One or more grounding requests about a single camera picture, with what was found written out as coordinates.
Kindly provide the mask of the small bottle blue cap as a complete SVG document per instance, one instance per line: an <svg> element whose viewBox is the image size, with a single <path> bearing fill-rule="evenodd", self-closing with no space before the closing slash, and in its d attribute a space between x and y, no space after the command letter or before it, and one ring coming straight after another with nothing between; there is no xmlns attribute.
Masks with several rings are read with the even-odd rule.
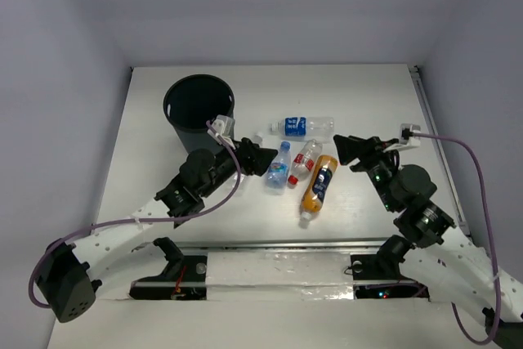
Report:
<svg viewBox="0 0 523 349"><path fill-rule="evenodd" d="M282 141L279 152L271 162L266 175L266 192L269 195L281 195L287 186L291 165L291 144Z"/></svg>

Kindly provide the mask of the orange juice bottle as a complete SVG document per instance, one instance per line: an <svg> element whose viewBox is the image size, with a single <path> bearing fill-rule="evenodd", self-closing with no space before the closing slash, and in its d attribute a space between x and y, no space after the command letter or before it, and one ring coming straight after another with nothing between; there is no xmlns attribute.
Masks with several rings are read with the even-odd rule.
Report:
<svg viewBox="0 0 523 349"><path fill-rule="evenodd" d="M300 228L307 229L318 217L337 167L338 161L332 155L322 154L318 158L311 180L301 199L298 222Z"/></svg>

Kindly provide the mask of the crushed bottle red cap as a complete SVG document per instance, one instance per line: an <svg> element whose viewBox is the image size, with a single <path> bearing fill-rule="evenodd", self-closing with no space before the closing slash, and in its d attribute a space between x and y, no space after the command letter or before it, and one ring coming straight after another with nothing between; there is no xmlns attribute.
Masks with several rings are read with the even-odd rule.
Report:
<svg viewBox="0 0 523 349"><path fill-rule="evenodd" d="M323 144L316 139L308 141L291 163L287 184L294 188L312 173L315 163L323 150Z"/></svg>

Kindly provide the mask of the clear bottle blue label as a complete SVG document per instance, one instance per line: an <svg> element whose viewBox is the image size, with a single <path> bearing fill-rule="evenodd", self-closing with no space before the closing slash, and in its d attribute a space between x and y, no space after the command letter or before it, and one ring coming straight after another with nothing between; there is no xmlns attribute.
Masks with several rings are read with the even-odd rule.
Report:
<svg viewBox="0 0 523 349"><path fill-rule="evenodd" d="M272 134L296 138L330 138L334 128L332 117L293 116L269 125Z"/></svg>

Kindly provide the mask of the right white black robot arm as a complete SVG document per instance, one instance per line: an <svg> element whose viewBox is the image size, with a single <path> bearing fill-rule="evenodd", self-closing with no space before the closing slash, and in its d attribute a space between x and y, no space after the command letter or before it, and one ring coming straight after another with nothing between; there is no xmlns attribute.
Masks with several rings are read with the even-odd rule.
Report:
<svg viewBox="0 0 523 349"><path fill-rule="evenodd" d="M500 348L522 346L522 283L498 264L492 225L485 223L489 247L474 245L458 223L431 197L437 187L418 165L400 165L399 153L420 146L427 134L404 125L399 138L336 135L342 165L368 175L398 234L378 250L373 263L386 277L402 275L439 289L453 311L463 309L487 334L472 343Z"/></svg>

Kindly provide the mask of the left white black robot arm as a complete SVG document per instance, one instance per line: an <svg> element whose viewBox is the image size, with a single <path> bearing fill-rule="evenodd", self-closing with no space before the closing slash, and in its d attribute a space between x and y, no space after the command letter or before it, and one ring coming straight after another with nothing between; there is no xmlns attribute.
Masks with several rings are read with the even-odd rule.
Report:
<svg viewBox="0 0 523 349"><path fill-rule="evenodd" d="M204 199L233 175L262 176L278 154L248 138L223 141L219 152L197 149L187 155L179 173L131 216L78 230L47 246L29 281L29 294L40 290L43 307L68 323L85 313L103 285L101 274L118 259L144 244L163 251L152 268L161 280L176 277L183 256L167 229L212 212Z"/></svg>

